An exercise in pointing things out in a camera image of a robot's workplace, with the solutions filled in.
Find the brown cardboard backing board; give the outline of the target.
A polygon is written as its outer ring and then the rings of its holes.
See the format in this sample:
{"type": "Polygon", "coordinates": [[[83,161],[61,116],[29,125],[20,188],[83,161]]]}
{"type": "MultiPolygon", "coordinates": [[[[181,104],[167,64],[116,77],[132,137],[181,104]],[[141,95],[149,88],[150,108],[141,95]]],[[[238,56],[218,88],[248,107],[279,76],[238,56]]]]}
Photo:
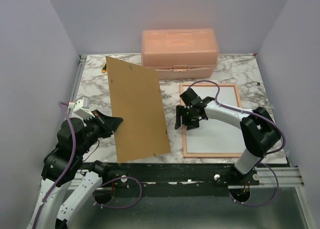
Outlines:
{"type": "Polygon", "coordinates": [[[111,113],[123,118],[114,136],[117,162],[170,153],[159,74],[109,56],[106,67],[111,113]]]}

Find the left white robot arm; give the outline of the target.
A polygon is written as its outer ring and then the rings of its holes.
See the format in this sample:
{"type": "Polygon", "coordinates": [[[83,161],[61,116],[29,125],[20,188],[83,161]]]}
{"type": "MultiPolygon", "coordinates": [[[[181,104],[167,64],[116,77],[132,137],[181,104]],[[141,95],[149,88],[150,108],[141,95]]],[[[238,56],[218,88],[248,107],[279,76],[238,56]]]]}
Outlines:
{"type": "Polygon", "coordinates": [[[111,137],[123,122],[121,117],[92,111],[86,119],[67,116],[57,132],[57,144],[43,160],[41,188],[29,229],[53,229],[63,197],[83,156],[99,139],[111,137]]]}

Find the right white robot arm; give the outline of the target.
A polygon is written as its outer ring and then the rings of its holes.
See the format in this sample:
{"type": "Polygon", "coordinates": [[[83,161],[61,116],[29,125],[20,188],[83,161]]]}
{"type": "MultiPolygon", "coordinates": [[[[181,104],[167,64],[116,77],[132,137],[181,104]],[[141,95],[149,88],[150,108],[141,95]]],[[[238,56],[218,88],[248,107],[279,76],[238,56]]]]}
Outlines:
{"type": "Polygon", "coordinates": [[[241,185],[248,173],[267,152],[280,141],[282,134],[268,111],[263,107],[243,109],[223,104],[215,97],[201,98],[191,87],[180,94],[184,105],[176,107],[175,130],[185,126],[186,130],[200,127],[200,121],[217,120],[241,130],[245,149],[230,172],[230,180],[241,185]]]}

